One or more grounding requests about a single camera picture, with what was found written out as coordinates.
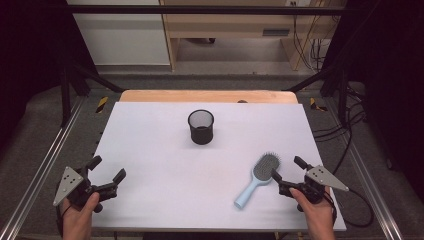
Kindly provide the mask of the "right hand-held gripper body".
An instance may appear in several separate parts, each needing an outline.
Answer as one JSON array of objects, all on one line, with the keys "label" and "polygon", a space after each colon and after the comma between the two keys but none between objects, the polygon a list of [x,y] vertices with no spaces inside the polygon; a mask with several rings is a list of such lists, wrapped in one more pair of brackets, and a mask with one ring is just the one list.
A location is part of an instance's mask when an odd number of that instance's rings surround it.
[{"label": "right hand-held gripper body", "polygon": [[290,188],[300,191],[312,204],[320,203],[325,195],[325,188],[332,187],[342,191],[349,191],[349,188],[335,177],[324,166],[312,165],[301,166],[305,170],[304,181],[302,183],[287,182],[278,176],[279,194],[292,198]]}]

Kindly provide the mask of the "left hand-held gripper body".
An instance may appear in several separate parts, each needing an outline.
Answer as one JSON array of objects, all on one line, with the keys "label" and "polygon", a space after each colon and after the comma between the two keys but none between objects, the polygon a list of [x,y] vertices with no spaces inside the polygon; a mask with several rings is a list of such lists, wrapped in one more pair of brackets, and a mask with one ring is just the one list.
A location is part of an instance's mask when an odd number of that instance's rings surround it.
[{"label": "left hand-held gripper body", "polygon": [[118,176],[115,176],[110,183],[97,186],[93,185],[88,177],[89,172],[92,170],[93,167],[83,167],[74,170],[67,166],[58,183],[53,206],[58,207],[64,199],[68,199],[71,204],[83,207],[90,196],[97,192],[100,197],[94,212],[100,213],[103,210],[102,202],[117,196]]}]

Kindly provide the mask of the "light blue hairbrush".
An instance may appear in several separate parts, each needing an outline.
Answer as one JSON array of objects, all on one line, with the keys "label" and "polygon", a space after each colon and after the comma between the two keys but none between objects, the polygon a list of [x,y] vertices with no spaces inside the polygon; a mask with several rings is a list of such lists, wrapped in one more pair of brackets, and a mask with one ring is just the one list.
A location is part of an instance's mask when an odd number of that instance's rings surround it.
[{"label": "light blue hairbrush", "polygon": [[238,209],[243,209],[258,186],[267,185],[272,179],[272,171],[280,166],[278,155],[270,152],[260,157],[251,171],[251,182],[234,201]]}]

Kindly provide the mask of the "black mesh pen cup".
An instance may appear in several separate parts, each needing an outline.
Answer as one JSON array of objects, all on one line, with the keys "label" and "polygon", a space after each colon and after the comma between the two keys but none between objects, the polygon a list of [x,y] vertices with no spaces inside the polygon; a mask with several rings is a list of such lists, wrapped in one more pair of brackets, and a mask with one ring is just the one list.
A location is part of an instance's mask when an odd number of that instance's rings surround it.
[{"label": "black mesh pen cup", "polygon": [[188,116],[191,139],[198,145],[206,145],[213,139],[214,116],[205,109],[193,111]]}]

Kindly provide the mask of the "person's left hand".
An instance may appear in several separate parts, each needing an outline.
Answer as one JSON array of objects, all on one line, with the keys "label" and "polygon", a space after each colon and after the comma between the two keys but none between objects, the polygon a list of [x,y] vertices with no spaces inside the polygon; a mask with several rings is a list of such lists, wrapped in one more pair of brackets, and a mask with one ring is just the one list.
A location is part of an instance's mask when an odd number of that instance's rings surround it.
[{"label": "person's left hand", "polygon": [[99,194],[93,193],[83,208],[75,208],[68,199],[63,200],[63,240],[90,240],[92,215],[99,203]]}]

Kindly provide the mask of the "person's right hand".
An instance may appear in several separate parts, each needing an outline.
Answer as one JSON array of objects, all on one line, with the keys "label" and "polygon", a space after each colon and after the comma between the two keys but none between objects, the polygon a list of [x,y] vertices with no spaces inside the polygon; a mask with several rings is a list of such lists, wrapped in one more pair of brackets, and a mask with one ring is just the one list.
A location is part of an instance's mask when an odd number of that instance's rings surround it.
[{"label": "person's right hand", "polygon": [[326,201],[312,204],[302,192],[294,188],[290,188],[290,193],[303,209],[311,240],[336,240],[332,206]]}]

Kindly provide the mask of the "white table cover board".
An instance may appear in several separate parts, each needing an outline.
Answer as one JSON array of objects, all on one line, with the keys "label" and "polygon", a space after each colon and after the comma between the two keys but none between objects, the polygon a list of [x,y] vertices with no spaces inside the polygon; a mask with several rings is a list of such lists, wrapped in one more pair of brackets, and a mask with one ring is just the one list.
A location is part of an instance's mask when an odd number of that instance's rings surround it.
[{"label": "white table cover board", "polygon": [[101,163],[90,173],[104,184],[120,170],[116,198],[93,218],[103,230],[296,231],[306,227],[293,199],[270,182],[256,188],[243,209],[234,202],[265,154],[279,156],[284,180],[299,183],[294,159],[322,160],[300,104],[206,103],[215,118],[213,139],[197,145],[188,116],[198,103],[118,102],[96,150]]}]

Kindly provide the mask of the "yellow black tape strip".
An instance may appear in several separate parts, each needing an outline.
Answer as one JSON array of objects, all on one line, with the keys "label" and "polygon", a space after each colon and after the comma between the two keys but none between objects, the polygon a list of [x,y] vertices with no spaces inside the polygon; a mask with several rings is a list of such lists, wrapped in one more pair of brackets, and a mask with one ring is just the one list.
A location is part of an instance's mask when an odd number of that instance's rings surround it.
[{"label": "yellow black tape strip", "polygon": [[98,103],[98,106],[97,106],[97,108],[96,108],[96,113],[101,113],[102,111],[103,111],[103,109],[104,109],[104,107],[105,107],[105,105],[106,105],[106,103],[107,103],[107,101],[108,101],[108,97],[102,97],[101,99],[100,99],[100,101],[99,101],[99,103]]},{"label": "yellow black tape strip", "polygon": [[310,108],[312,110],[326,112],[328,109],[325,106],[318,106],[314,98],[310,98]]}]

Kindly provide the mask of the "white cabinet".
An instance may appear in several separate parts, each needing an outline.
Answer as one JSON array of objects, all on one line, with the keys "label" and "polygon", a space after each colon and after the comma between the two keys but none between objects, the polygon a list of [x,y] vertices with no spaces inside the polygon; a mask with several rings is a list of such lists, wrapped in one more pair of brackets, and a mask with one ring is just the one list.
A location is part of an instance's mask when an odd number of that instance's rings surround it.
[{"label": "white cabinet", "polygon": [[89,53],[101,65],[169,65],[160,14],[74,14]]}]

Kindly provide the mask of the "black curtain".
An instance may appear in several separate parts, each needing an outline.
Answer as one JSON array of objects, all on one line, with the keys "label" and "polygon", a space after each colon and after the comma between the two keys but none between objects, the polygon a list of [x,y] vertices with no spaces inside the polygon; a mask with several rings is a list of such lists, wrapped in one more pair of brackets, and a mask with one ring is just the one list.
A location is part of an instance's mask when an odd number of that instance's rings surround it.
[{"label": "black curtain", "polygon": [[58,50],[49,40],[58,36],[60,50],[75,63],[96,68],[74,16],[46,11],[46,5],[67,0],[0,0],[0,149],[13,135],[34,95],[60,84]]},{"label": "black curtain", "polygon": [[359,24],[348,79],[365,85],[366,111],[389,159],[424,202],[424,0],[346,0],[325,63]]}]

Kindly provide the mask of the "wooden desk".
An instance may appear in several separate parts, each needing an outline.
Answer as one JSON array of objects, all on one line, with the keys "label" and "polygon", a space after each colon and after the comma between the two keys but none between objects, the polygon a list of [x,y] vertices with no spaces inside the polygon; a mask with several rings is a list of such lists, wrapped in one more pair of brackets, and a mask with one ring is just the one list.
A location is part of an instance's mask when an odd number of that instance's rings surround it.
[{"label": "wooden desk", "polygon": [[[347,0],[158,0],[160,5],[344,7]],[[276,38],[282,43],[290,66],[298,70],[308,59],[313,39],[330,40],[337,16],[187,15],[165,14],[166,35],[171,42],[183,38]]]}]

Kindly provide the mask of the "aluminium floor rail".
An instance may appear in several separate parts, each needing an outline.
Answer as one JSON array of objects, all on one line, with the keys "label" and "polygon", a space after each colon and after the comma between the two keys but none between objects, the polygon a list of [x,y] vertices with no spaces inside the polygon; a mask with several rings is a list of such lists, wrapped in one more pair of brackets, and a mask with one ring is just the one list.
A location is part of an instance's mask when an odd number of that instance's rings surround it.
[{"label": "aluminium floor rail", "polygon": [[374,179],[366,168],[363,158],[361,157],[356,145],[351,143],[349,147],[349,155],[355,172],[361,182],[365,195],[367,196],[378,223],[387,240],[404,240],[403,235],[394,220],[386,201],[379,191]]},{"label": "aluminium floor rail", "polygon": [[81,111],[82,106],[86,101],[85,97],[77,97],[74,105],[71,108],[71,114],[67,122],[61,127],[51,144],[48,152],[44,156],[37,172],[35,173],[31,183],[26,189],[23,197],[21,198],[18,206],[14,210],[12,216],[6,222],[3,229],[0,231],[0,240],[15,240],[25,219],[30,212],[36,197],[38,196],[44,182],[52,166],[54,165],[67,137]]}]

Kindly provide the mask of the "black metal frame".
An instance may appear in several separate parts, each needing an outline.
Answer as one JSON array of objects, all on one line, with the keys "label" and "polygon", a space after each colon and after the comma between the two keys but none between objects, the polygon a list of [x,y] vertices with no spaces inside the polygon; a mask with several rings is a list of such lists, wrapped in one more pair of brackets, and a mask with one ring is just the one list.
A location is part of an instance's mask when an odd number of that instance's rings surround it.
[{"label": "black metal frame", "polygon": [[[267,6],[195,6],[195,5],[64,5],[51,6],[71,14],[204,14],[204,15],[318,15],[343,16],[350,13],[347,7],[267,7]],[[65,126],[71,118],[69,81],[66,69],[61,73],[62,123]],[[105,79],[93,75],[93,80],[115,92],[124,90]]]}]

